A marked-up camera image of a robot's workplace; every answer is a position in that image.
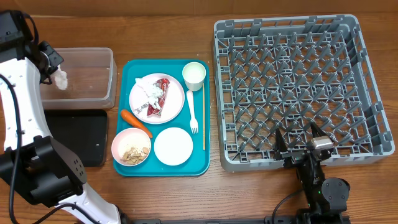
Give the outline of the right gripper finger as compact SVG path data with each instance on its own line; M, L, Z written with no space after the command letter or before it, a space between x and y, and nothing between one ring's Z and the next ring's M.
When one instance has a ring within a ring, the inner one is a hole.
M327 133L325 133L323 130L321 130L320 127L315 122L311 122L310 127L311 127L313 138L327 136Z
M275 145L274 145L274 159L279 161L284 158L284 154L287 152L287 146L285 144L284 137L282 136L280 129L275 131Z

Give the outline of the white tissue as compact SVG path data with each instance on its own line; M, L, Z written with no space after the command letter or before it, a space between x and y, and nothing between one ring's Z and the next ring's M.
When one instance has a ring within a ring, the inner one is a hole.
M66 90L68 87L67 73L60 66L52 75L55 85L59 90Z
M138 84L138 86L141 87L144 90L144 93L147 95L147 102L144 103L140 108L135 109L135 111L140 113L143 109L148 108L149 96L152 92L152 84L153 83L149 83L149 82L143 80L142 78L136 78L136 84Z

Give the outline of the red snack wrapper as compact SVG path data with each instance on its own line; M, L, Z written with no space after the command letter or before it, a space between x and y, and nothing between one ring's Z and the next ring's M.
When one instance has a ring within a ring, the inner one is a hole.
M149 96L149 105L147 109L148 116L153 114L161 116L169 85L170 82L167 78L158 79L152 84L152 92Z

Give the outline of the pink bowl with food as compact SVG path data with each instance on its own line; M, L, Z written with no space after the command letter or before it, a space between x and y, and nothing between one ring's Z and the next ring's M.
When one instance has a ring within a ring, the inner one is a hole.
M127 128L116 135L111 145L114 160L122 166L142 164L151 151L150 137L141 129Z

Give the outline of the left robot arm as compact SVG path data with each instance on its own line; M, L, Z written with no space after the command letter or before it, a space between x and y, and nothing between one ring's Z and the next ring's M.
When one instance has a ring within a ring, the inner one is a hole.
M1 178L9 200L20 195L50 214L64 210L83 223L129 223L116 205L105 201L87 182L80 158L55 140L47 126L40 84L63 62L47 42L40 41L30 15L1 13L1 101L6 124Z

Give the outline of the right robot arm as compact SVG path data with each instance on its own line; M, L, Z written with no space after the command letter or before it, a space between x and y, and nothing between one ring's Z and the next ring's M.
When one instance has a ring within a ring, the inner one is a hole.
M297 178L302 185L282 199L275 207L270 218L271 223L349 223L344 217L347 209L350 185L341 178L326 178L321 162L332 156L333 140L314 122L310 123L312 139L306 143L303 151L290 152L279 130L275 131L274 158L284 162L285 169L296 169ZM290 198L304 193L308 208L297 210L295 216L277 216L280 206Z

